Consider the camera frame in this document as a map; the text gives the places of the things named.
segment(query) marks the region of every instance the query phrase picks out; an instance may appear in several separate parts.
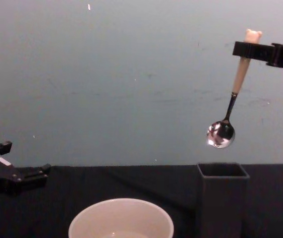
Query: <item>metal spoon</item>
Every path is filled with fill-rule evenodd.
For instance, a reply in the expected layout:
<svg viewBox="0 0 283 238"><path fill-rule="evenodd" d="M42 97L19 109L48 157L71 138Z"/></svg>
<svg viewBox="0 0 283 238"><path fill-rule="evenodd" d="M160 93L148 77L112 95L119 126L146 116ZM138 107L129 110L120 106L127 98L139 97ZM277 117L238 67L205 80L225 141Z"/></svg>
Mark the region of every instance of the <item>metal spoon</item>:
<svg viewBox="0 0 283 238"><path fill-rule="evenodd" d="M257 44L259 43L261 36L261 31L252 31L250 29L247 29L244 41ZM212 145L215 148L228 147L235 139L235 129L230 124L229 117L238 93L241 89L242 83L244 82L249 63L250 59L243 57L240 58L226 116L223 120L217 121L210 125L207 130L207 142L209 145Z"/></svg>

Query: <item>wall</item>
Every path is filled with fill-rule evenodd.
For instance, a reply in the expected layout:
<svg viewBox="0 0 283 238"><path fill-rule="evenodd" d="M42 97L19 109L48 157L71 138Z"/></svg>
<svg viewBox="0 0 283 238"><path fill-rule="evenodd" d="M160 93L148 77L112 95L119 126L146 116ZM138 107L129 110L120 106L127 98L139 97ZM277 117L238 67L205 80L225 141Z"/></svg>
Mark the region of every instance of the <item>wall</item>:
<svg viewBox="0 0 283 238"><path fill-rule="evenodd" d="M225 115L245 30L283 44L280 0L0 0L0 142L16 166L283 163L283 69L253 61Z"/></svg>

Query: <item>table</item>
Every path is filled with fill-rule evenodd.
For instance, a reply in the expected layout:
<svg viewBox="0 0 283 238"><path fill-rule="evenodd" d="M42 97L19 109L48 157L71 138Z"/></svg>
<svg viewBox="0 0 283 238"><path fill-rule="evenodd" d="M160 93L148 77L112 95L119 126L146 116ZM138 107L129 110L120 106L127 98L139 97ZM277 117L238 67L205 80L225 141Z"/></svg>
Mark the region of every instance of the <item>table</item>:
<svg viewBox="0 0 283 238"><path fill-rule="evenodd" d="M243 167L251 179L242 237L283 238L283 165ZM67 238L84 208L122 197L161 206L173 220L173 237L192 238L196 182L196 166L53 166L45 187L0 194L0 238Z"/></svg>

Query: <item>bowl rim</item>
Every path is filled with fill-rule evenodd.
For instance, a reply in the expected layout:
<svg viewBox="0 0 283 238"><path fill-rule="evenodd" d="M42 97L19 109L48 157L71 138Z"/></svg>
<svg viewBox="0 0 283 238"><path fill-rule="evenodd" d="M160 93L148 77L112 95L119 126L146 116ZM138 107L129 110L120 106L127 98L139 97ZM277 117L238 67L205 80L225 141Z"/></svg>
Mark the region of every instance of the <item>bowl rim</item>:
<svg viewBox="0 0 283 238"><path fill-rule="evenodd" d="M114 199L109 199L109 200L104 200L104 201L101 201L101 202L98 202L98 203L95 203L95 204L92 204L91 206L85 208L84 210L82 210L80 213L78 213L74 219L72 220L69 228L68 228L68 237L69 238L74 238L71 236L71 231L75 225L75 223L77 222L77 220L81 217L81 215L83 213L85 213L87 210L89 209L92 209L94 207L97 207L97 206L100 206L100 205L103 205L105 203L111 203L111 202L116 202L116 201L135 201L135 202L140 202L140 203L143 203L143 204L146 204L146 205L149 205L149 206L152 206L154 208L156 208L157 210L159 210L164 216L165 218L167 219L168 223L169 223L169 236L168 238L172 238L173 236L173 233L174 233L174 225L173 225L173 221L170 217L170 215L161 207L159 207L158 205L154 204L154 203L151 203L151 202L148 202L148 201L145 201L145 200L141 200L141 199L135 199L135 198L114 198Z"/></svg>

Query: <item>wooden handle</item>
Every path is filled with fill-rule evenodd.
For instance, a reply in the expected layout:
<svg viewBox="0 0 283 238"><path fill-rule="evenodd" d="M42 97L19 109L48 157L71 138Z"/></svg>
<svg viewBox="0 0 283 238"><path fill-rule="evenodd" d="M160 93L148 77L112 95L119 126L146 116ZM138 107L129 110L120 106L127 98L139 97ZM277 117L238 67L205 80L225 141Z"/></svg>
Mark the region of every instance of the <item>wooden handle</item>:
<svg viewBox="0 0 283 238"><path fill-rule="evenodd" d="M262 36L261 31L252 31L250 29L247 29L244 42L258 44L261 36ZM250 63L250 59L244 57L240 58L234 85L232 88L232 92L235 94L238 94L241 89L241 86L244 82L249 67L249 63Z"/></svg>

